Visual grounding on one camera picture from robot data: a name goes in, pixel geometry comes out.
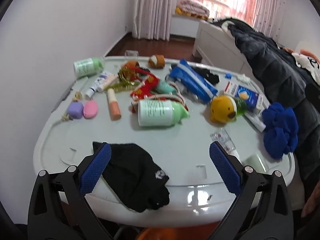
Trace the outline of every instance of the wooden floor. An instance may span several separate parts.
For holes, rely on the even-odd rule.
[[[201,59],[192,55],[194,39],[170,38],[170,41],[138,40],[128,33],[119,41],[107,56],[123,56],[126,50],[136,50],[139,56],[151,57],[152,55],[164,55],[166,58],[182,59],[200,63]]]

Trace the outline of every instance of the blue bag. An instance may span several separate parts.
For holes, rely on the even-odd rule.
[[[218,93],[211,83],[196,73],[182,59],[171,71],[169,78],[180,81],[189,92],[195,94],[205,104],[210,103],[211,99]]]

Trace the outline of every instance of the human hand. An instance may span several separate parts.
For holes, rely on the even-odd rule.
[[[305,217],[315,210],[315,208],[320,204],[320,181],[317,183],[315,189],[313,190],[310,198],[303,207],[301,217]]]

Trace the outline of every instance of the blanket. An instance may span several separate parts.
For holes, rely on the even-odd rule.
[[[180,0],[176,7],[176,13],[207,20],[209,18],[210,11],[204,5],[195,0]]]
[[[320,114],[306,99],[306,84],[319,87],[307,70],[297,67],[295,58],[280,50],[276,42],[252,28],[228,26],[235,45],[252,68],[253,75],[262,83],[265,95],[284,108],[291,107],[298,122],[298,145],[295,155],[303,180],[320,167]]]

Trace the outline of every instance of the pink soap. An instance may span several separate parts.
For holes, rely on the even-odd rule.
[[[84,104],[83,116],[86,119],[94,118],[98,113],[98,104],[95,100],[89,100]]]

